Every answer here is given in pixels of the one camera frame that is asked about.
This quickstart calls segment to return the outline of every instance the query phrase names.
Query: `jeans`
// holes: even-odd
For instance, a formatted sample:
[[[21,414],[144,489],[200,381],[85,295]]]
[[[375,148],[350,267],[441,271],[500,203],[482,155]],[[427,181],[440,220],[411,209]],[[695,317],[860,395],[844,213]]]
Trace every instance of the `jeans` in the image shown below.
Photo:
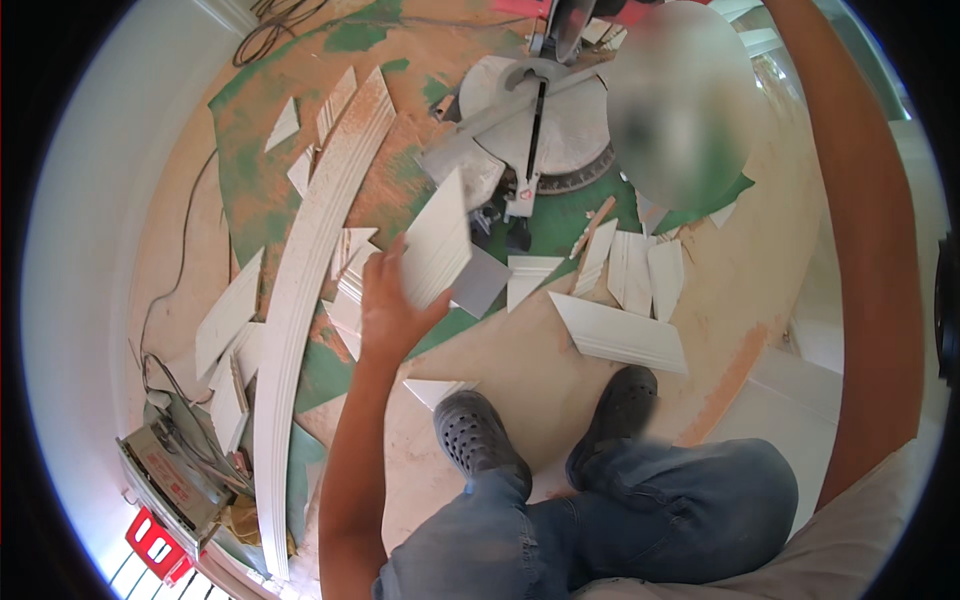
[[[373,598],[568,598],[590,581],[702,584],[783,547],[797,481],[763,440],[691,448],[608,442],[585,491],[527,505],[506,469],[476,473],[380,569]]]

